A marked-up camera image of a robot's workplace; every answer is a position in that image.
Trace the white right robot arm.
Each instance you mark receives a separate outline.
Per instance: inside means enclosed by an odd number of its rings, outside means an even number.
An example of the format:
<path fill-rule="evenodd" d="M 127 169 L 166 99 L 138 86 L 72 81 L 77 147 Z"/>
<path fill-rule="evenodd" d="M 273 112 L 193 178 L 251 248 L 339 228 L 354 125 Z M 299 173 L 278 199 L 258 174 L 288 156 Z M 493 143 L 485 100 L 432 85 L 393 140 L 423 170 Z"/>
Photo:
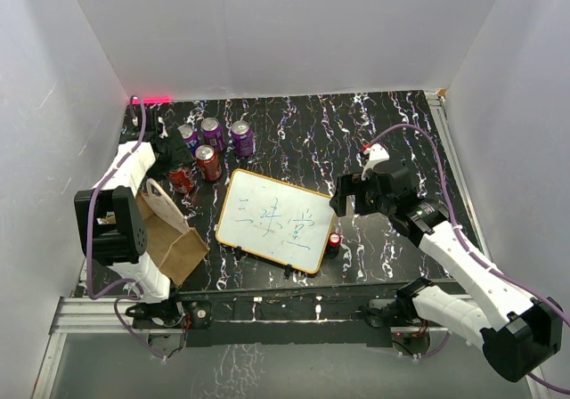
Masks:
<path fill-rule="evenodd" d="M 395 301 L 370 314 L 397 317 L 415 325 L 422 320 L 444 326 L 479 348 L 491 367 L 510 382 L 519 381 L 562 346 L 563 320 L 551 298 L 538 298 L 493 275 L 482 255 L 464 249 L 445 205 L 421 198 L 409 170 L 380 162 L 365 172 L 341 175 L 330 199 L 337 216 L 355 198 L 360 216 L 380 213 L 416 248 L 436 260 L 470 295 L 469 302 L 418 278 L 396 292 Z"/>

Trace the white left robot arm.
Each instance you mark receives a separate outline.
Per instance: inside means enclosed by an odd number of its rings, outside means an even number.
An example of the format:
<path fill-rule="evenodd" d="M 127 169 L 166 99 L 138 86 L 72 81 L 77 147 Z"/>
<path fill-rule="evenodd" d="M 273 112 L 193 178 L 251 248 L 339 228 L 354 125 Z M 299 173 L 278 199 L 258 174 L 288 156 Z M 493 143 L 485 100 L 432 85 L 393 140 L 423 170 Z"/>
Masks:
<path fill-rule="evenodd" d="M 165 131 L 159 114 L 134 98 L 128 105 L 132 128 L 121 138 L 110 168 L 91 189 L 74 198 L 86 270 L 105 266 L 119 280 L 96 290 L 86 277 L 87 295 L 106 296 L 131 286 L 135 321 L 176 327 L 184 319 L 180 287 L 208 253 L 208 245 L 155 178 L 167 175 L 181 193 L 191 191 L 190 153 L 179 131 Z"/>

